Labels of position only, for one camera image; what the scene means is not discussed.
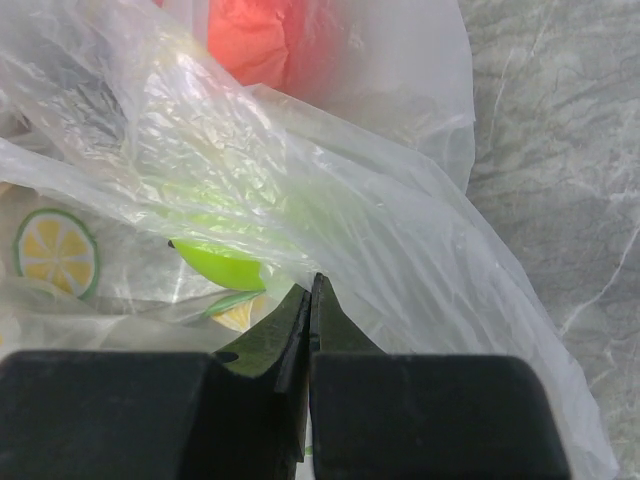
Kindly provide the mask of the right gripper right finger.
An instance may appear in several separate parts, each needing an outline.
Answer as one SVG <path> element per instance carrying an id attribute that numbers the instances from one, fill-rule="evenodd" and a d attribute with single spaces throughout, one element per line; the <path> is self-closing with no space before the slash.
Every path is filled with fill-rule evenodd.
<path id="1" fill-rule="evenodd" d="M 546 391 L 523 360 L 387 354 L 314 279 L 310 415 L 319 479 L 567 479 Z"/>

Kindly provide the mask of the clear plastic bag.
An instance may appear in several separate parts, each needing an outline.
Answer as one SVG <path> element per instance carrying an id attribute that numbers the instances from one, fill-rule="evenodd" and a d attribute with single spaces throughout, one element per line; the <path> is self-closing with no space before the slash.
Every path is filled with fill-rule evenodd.
<path id="1" fill-rule="evenodd" d="M 522 266 L 431 159 L 247 90 L 148 1 L 5 1 L 1 86 L 62 152 L 1 147 L 4 180 L 165 237 L 332 282 L 381 346 L 524 359 L 573 475 L 618 464 L 582 368 Z"/>

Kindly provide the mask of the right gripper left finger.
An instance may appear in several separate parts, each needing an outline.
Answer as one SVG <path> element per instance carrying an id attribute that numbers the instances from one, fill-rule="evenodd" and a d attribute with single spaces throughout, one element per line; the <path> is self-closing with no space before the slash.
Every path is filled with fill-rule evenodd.
<path id="1" fill-rule="evenodd" d="M 19 351 L 1 364 L 5 479 L 292 479 L 311 295 L 213 353 Z"/>

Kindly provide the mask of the red fruit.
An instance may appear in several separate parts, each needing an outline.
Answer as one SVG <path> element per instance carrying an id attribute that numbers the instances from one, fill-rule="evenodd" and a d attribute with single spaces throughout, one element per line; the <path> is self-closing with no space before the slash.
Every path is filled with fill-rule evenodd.
<path id="1" fill-rule="evenodd" d="M 346 25 L 340 1 L 212 1 L 207 49 L 240 84 L 312 103 L 330 89 Z"/>

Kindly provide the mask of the green apple fruit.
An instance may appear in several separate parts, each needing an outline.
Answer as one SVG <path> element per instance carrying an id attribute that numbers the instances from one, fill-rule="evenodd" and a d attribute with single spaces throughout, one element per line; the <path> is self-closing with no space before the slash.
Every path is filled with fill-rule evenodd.
<path id="1" fill-rule="evenodd" d="M 197 273 L 212 283 L 232 290 L 258 291 L 265 288 L 260 276 L 261 264 L 232 251 L 216 251 L 213 245 L 170 241 L 182 259 Z"/>

